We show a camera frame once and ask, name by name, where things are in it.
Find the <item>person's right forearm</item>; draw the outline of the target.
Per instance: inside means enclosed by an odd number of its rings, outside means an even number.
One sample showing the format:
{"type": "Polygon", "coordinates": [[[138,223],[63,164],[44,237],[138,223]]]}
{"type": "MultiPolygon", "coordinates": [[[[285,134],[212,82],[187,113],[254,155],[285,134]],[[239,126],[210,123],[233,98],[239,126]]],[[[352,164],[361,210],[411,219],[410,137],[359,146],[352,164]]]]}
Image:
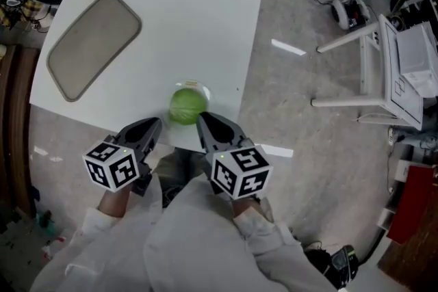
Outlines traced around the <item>person's right forearm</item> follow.
{"type": "Polygon", "coordinates": [[[276,222],[254,199],[232,202],[239,229],[259,270],[289,292],[336,292],[310,263],[299,241],[283,222],[276,222]]]}

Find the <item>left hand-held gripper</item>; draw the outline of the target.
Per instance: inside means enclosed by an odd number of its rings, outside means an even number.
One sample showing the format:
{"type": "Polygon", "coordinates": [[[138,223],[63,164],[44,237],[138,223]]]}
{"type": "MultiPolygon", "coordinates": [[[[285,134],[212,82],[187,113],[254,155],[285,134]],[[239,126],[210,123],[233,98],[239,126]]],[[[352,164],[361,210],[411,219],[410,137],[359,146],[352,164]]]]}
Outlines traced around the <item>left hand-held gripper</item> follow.
{"type": "Polygon", "coordinates": [[[143,196],[151,181],[151,169],[145,159],[161,132],[162,121],[152,117],[98,141],[82,155],[90,180],[112,193],[131,185],[133,193],[143,196]]]}

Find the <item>black bag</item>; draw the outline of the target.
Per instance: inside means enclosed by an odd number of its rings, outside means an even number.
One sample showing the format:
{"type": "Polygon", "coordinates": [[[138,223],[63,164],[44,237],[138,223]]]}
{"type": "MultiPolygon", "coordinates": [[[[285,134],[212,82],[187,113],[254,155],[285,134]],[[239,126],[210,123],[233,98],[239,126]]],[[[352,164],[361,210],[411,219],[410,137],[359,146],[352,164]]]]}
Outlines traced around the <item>black bag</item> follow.
{"type": "Polygon", "coordinates": [[[333,254],[322,248],[307,250],[305,254],[337,290],[345,288],[357,275],[359,260],[351,245],[345,245],[333,254]]]}

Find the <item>white round plate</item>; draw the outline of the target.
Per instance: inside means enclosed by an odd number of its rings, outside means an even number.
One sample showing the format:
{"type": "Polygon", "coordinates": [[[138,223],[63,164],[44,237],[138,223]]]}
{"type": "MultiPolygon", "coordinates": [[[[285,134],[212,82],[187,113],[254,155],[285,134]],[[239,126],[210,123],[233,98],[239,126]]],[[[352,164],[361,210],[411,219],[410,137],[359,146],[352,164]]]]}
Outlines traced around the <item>white round plate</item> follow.
{"type": "Polygon", "coordinates": [[[169,113],[168,112],[169,112],[170,100],[172,98],[172,95],[177,90],[180,90],[180,89],[183,89],[183,88],[191,88],[193,90],[199,91],[207,99],[207,111],[209,110],[209,105],[210,105],[210,102],[211,102],[211,91],[210,91],[210,89],[207,86],[205,86],[204,84],[202,84],[201,82],[199,82],[199,81],[195,81],[195,80],[181,81],[181,82],[178,82],[178,83],[175,84],[175,87],[172,89],[172,94],[170,95],[169,104],[168,104],[168,111],[165,114],[165,116],[167,117],[167,121],[169,121],[169,123],[181,125],[181,124],[179,124],[177,122],[171,121],[170,118],[169,118],[169,113]]]}

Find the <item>white square table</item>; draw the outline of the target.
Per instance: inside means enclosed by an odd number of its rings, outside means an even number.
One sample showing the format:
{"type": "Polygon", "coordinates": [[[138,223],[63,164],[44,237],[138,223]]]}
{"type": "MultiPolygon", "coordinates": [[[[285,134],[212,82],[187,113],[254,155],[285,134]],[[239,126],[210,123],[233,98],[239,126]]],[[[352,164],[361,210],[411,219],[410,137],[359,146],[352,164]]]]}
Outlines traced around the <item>white square table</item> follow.
{"type": "Polygon", "coordinates": [[[69,103],[49,74],[47,56],[94,1],[59,6],[40,52],[33,105],[117,132],[143,118],[165,118],[175,84],[195,80],[211,91],[210,111],[237,120],[261,0],[123,0],[142,21],[139,35],[69,103]]]}

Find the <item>person's white shirt torso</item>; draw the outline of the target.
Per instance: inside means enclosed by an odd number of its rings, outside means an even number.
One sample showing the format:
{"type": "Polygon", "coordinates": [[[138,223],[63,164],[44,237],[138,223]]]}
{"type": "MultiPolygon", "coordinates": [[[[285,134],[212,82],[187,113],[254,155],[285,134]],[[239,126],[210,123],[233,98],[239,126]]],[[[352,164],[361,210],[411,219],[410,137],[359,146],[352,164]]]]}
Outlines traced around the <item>person's white shirt torso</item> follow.
{"type": "Polygon", "coordinates": [[[207,181],[196,178],[163,208],[159,181],[126,210],[116,228],[116,251],[94,280],[64,275],[71,242],[35,279],[31,292],[269,292],[275,283],[207,181]]]}

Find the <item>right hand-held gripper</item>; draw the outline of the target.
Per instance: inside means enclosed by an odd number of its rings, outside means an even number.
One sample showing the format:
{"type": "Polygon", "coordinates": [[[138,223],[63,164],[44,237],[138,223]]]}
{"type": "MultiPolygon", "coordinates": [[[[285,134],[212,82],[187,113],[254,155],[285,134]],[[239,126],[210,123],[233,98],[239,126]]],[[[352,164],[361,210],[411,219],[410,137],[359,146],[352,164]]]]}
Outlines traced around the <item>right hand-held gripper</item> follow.
{"type": "Polygon", "coordinates": [[[206,176],[214,191],[232,200],[258,196],[266,189],[273,166],[261,146],[224,116],[202,112],[196,121],[201,146],[206,151],[206,176]]]}

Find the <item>green cabbage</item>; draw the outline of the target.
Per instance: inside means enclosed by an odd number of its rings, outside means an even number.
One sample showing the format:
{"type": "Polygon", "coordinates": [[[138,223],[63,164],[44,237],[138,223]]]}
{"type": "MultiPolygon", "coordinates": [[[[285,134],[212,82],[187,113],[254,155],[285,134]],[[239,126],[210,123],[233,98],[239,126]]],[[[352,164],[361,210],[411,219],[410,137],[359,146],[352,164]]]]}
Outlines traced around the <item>green cabbage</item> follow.
{"type": "Polygon", "coordinates": [[[192,125],[204,111],[207,111],[207,99],[197,90],[183,88],[172,95],[168,113],[171,121],[192,125]]]}

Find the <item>white box appliance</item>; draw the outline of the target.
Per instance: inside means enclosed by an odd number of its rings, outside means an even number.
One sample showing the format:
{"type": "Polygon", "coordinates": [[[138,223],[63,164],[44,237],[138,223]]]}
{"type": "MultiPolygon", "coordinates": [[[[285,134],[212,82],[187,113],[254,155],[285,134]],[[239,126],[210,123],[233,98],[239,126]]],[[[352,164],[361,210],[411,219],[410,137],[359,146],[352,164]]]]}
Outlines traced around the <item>white box appliance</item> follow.
{"type": "Polygon", "coordinates": [[[438,48],[430,23],[396,34],[400,74],[423,98],[438,97],[438,48]]]}

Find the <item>person's left forearm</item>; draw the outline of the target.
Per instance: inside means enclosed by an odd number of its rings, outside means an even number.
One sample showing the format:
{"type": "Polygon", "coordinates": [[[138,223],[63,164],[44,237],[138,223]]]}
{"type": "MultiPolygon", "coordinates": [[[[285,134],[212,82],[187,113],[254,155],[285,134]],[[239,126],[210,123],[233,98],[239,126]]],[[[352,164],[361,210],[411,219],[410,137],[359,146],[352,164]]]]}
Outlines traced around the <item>person's left forearm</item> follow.
{"type": "Polygon", "coordinates": [[[96,208],[89,208],[83,224],[71,241],[73,257],[64,275],[73,280],[94,280],[105,270],[116,251],[113,230],[127,210],[130,188],[104,193],[96,208]]]}

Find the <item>white table with line drawing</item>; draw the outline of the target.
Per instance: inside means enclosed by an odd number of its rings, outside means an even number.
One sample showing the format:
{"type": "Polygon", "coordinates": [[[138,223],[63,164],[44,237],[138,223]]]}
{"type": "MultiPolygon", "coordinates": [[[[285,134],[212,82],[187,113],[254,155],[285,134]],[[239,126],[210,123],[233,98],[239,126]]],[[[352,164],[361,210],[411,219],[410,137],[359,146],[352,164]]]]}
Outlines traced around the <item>white table with line drawing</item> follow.
{"type": "Polygon", "coordinates": [[[324,53],[357,40],[360,52],[360,94],[351,97],[314,98],[314,107],[380,107],[385,116],[362,116],[359,122],[412,127],[423,125],[423,98],[400,73],[398,31],[382,14],[374,23],[318,46],[324,53]]]}

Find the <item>grey rectangular tray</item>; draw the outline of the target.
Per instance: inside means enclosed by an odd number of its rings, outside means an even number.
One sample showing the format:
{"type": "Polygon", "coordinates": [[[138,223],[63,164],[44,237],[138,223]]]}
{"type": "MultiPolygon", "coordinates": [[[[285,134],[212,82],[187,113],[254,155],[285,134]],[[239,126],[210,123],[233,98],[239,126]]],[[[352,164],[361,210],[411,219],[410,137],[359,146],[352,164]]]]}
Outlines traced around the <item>grey rectangular tray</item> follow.
{"type": "Polygon", "coordinates": [[[53,45],[47,69],[63,98],[81,98],[140,33],[140,17],[123,0],[96,0],[53,45]]]}

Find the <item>red board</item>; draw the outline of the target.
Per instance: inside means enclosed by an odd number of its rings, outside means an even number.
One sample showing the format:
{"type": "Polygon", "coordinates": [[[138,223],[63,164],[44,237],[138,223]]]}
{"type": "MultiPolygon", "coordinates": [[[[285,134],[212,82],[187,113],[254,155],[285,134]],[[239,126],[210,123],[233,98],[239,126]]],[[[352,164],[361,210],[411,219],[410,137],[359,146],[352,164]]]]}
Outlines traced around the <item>red board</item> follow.
{"type": "Polygon", "coordinates": [[[387,237],[404,244],[417,231],[435,183],[436,169],[410,165],[398,208],[387,237]]]}

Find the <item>wooden bench step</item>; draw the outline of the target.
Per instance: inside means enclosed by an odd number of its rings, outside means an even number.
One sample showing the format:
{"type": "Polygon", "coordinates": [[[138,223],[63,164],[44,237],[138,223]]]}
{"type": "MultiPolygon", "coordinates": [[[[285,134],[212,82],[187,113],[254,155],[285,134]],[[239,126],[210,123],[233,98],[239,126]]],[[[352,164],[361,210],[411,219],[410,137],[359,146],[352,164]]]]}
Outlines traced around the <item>wooden bench step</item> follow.
{"type": "Polygon", "coordinates": [[[0,59],[0,200],[36,215],[29,170],[30,94],[40,51],[6,47],[0,59]]]}

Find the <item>person's legs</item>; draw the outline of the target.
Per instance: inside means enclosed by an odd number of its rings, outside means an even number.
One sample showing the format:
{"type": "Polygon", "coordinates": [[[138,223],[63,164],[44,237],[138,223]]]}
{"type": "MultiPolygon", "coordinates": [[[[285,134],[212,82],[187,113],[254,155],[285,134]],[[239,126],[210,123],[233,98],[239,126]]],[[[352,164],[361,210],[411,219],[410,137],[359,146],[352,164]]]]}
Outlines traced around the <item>person's legs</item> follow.
{"type": "Polygon", "coordinates": [[[163,208],[167,208],[184,187],[208,167],[204,154],[182,148],[175,148],[161,158],[153,173],[158,176],[162,189],[163,208]]]}

